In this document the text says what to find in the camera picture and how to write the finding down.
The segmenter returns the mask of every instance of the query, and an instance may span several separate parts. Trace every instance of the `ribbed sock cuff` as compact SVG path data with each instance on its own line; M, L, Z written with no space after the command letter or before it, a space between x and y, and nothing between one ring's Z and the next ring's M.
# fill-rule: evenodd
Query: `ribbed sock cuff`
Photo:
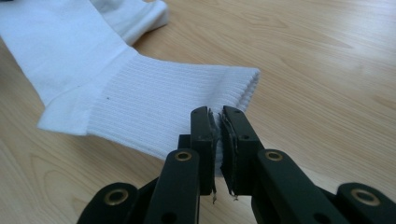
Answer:
M245 110L259 79L256 68L170 63L137 55L97 98L88 133L165 159L190 113L206 105Z

